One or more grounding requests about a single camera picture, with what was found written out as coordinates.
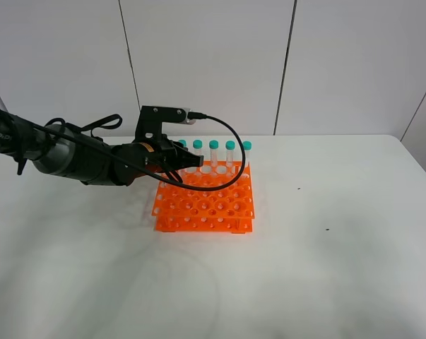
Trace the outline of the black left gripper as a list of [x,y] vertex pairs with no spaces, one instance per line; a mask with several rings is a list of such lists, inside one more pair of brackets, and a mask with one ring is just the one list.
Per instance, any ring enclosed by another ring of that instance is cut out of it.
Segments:
[[[179,168],[202,167],[203,156],[195,155],[179,142],[164,136],[160,141],[147,138],[144,141],[112,145],[111,154],[145,170],[160,174],[161,180],[168,184],[182,184]],[[129,186],[146,173],[119,162],[110,163],[110,181],[116,186]]]

